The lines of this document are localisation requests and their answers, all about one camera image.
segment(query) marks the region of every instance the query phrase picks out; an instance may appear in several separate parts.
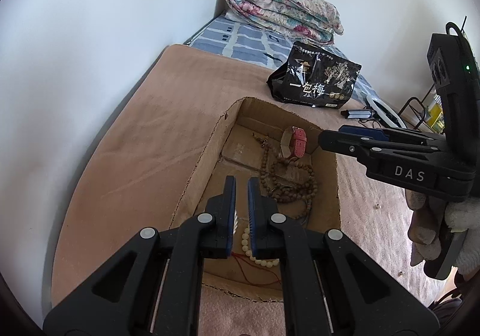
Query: human hand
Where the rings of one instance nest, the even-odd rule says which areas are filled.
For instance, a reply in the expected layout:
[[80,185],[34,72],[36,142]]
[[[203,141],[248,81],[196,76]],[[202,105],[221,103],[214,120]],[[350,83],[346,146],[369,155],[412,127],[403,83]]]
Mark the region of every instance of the human hand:
[[464,276],[474,273],[480,266],[480,198],[468,198],[461,203],[446,203],[434,197],[405,190],[407,205],[413,210],[409,228],[412,244],[410,265],[440,256],[438,233],[442,219],[452,232],[468,230],[454,266]]

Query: silver rivet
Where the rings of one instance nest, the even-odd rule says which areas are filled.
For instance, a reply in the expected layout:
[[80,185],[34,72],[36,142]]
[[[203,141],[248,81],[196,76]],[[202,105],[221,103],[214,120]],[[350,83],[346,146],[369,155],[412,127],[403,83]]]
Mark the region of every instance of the silver rivet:
[[152,238],[155,235],[155,229],[153,227],[144,227],[140,231],[141,238]]
[[280,213],[272,214],[270,219],[275,223],[284,223],[287,220],[286,216]]
[[342,239],[343,233],[338,229],[332,229],[328,232],[328,237],[330,237],[332,240],[338,241]]
[[209,213],[202,213],[197,217],[198,222],[201,223],[209,223],[213,220],[212,214]]

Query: folded quilt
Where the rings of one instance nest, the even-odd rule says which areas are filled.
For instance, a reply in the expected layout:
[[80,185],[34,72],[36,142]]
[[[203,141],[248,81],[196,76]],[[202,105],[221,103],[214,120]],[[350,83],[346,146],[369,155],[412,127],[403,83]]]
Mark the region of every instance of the folded quilt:
[[226,0],[226,3],[245,23],[304,43],[332,45],[334,33],[343,34],[337,8],[325,0]]

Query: gloved finger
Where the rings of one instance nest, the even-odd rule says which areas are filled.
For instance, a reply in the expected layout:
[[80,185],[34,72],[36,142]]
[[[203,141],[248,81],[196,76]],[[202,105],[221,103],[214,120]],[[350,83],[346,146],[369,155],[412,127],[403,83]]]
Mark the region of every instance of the gloved finger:
[[440,239],[438,239],[438,237],[429,245],[416,243],[414,245],[425,260],[435,260],[440,256],[440,252],[442,251],[442,246],[440,245]]
[[425,259],[420,254],[419,250],[417,249],[417,244],[412,242],[412,254],[410,256],[410,266],[415,267],[416,265],[423,262]]
[[454,265],[462,275],[480,266],[480,229],[469,229]]
[[405,199],[407,200],[406,204],[410,210],[421,209],[427,200],[427,196],[419,192],[405,190]]
[[455,231],[480,228],[480,199],[468,198],[460,203],[449,203],[445,222]]
[[409,239],[418,244],[431,244],[437,237],[439,227],[437,218],[430,208],[415,210],[408,231]]

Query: snack package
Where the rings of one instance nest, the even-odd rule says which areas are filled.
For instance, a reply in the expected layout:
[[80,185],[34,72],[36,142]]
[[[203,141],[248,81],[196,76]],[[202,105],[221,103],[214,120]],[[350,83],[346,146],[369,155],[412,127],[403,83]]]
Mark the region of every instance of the snack package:
[[295,42],[267,84],[272,97],[283,103],[340,108],[352,96],[360,69],[321,47]]

